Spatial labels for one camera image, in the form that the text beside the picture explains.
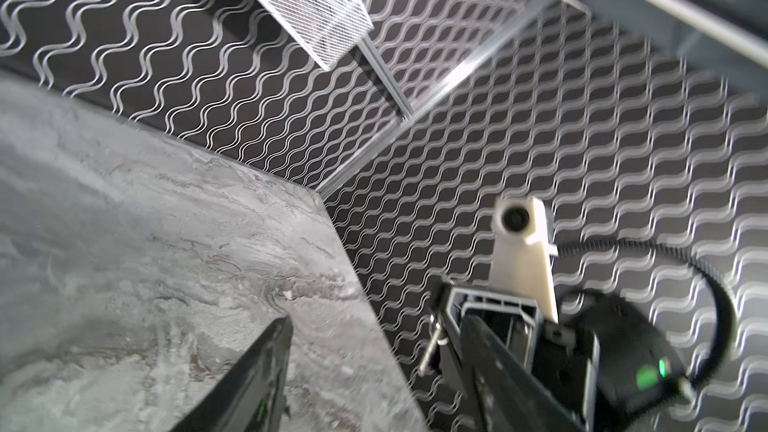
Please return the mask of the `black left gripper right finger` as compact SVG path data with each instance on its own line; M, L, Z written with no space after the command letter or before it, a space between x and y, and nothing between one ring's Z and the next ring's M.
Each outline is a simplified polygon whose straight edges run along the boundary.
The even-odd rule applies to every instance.
M479 431L582 431L476 316L460 328L462 384Z

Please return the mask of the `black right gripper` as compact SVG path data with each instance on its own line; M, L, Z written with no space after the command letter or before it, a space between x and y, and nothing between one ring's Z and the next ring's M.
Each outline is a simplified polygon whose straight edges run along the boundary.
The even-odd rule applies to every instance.
M464 284L444 284L433 315L442 320L446 338L434 371L462 394L474 427L462 384L460 345L462 322L470 316L485 322L519 364L583 425L582 431L593 430L600 356L593 332L545 320L532 299Z

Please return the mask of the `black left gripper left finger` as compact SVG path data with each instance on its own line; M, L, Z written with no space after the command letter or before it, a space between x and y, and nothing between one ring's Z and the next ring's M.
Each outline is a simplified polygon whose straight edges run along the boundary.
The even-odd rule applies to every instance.
M285 384L293 324L277 318L175 431L277 431L289 413Z

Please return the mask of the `small silver key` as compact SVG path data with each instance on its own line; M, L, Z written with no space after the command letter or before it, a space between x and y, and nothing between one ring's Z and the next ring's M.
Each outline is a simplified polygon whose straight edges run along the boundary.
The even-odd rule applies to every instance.
M430 316L430 326L429 341L417 367L417 373L420 377L427 375L430 371L436 368L433 364L434 359L438 353L439 347L446 342L445 328L442 320L437 315Z

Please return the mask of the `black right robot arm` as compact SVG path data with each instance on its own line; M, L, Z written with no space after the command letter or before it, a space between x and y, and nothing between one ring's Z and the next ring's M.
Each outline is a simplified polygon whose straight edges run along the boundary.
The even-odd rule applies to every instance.
M687 249L652 241L602 238L558 250L644 251L688 265L715 304L708 357L688 372L662 333L613 293L587 290L591 304L557 324L532 299L446 283L422 368L462 392L481 431L627 431L676 401L693 401L735 340L734 297L723 275Z

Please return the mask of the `aluminium horizontal back rail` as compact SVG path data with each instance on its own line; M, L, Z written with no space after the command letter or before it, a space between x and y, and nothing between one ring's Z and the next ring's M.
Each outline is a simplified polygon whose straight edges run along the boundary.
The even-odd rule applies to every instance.
M393 73L382 58L378 48L369 36L364 36L357 44L361 54L358 64L364 71L369 71L371 80L384 92L386 98L397 108L398 116L405 121L413 117L414 111Z

